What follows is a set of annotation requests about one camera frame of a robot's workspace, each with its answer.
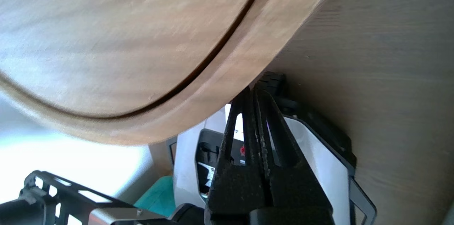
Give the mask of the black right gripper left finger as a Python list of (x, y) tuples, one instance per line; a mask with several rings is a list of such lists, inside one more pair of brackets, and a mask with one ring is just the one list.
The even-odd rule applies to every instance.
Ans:
[[(231, 158), (237, 116), (243, 115), (245, 165)], [(272, 197), (264, 173), (252, 92), (236, 96), (226, 124), (214, 179), (205, 207), (206, 225), (249, 225), (251, 212), (271, 206)]]

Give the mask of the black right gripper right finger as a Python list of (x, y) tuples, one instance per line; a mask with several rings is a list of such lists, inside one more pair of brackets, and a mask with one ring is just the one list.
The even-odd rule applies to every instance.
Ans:
[(255, 225), (332, 225), (333, 208), (273, 97), (254, 90), (265, 176), (264, 207)]

